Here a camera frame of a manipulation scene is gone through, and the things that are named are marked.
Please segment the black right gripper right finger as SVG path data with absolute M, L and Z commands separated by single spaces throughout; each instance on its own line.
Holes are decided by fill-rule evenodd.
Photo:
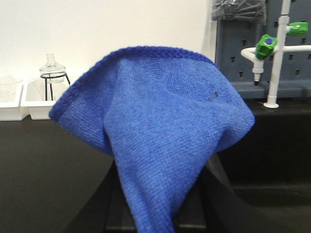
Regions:
M 202 169 L 199 186 L 212 233 L 309 233 L 311 186 L 232 186 L 218 155 Z

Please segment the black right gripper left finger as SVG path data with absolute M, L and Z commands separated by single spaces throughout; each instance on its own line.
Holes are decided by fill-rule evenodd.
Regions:
M 110 201 L 117 178 L 117 168 L 113 162 L 103 181 L 63 230 L 64 233 L 103 233 L 105 231 Z

